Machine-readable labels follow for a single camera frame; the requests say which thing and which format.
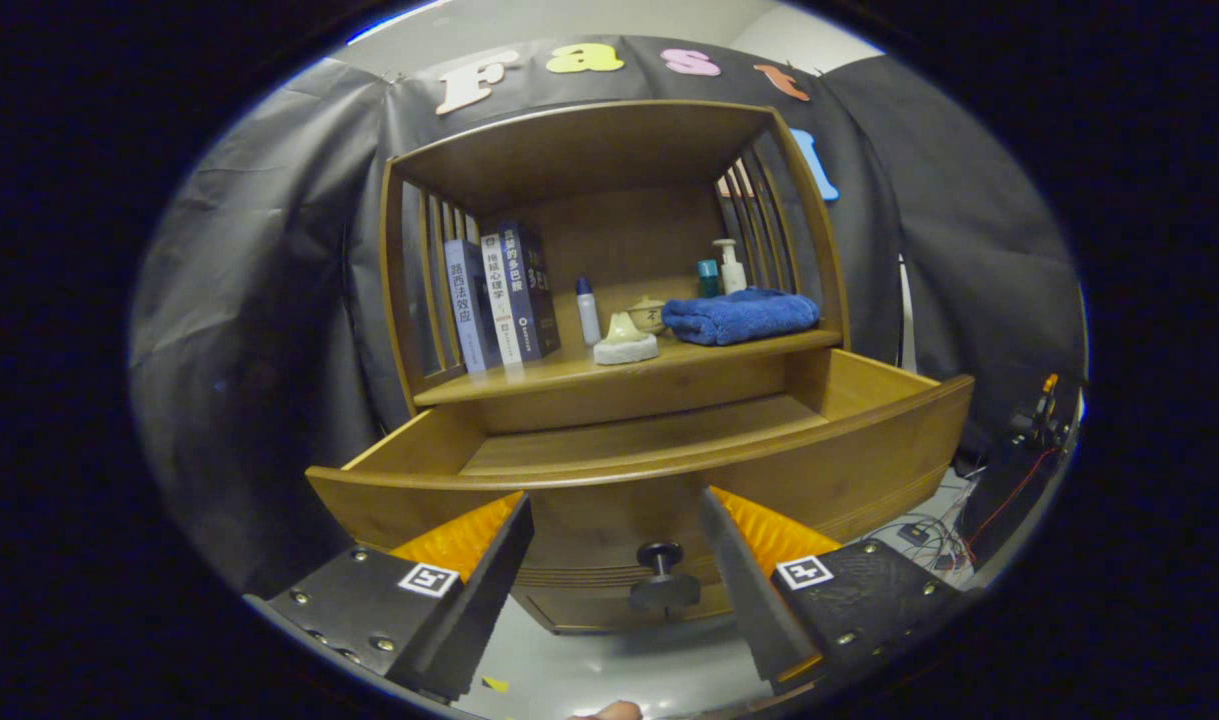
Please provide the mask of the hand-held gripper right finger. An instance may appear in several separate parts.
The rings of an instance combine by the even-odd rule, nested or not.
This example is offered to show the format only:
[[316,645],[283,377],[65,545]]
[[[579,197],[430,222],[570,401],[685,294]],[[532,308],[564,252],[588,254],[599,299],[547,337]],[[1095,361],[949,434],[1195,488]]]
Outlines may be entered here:
[[698,520],[757,672],[777,694],[868,679],[970,602],[879,538],[842,545],[725,489],[705,489]]

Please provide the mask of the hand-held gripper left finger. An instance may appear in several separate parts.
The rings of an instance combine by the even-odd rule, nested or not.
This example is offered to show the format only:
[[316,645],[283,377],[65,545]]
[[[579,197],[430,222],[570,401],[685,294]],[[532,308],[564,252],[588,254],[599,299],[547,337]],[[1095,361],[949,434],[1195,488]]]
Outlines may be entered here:
[[361,672],[441,703],[469,692],[533,538],[525,492],[402,546],[354,546],[267,602],[269,618]]

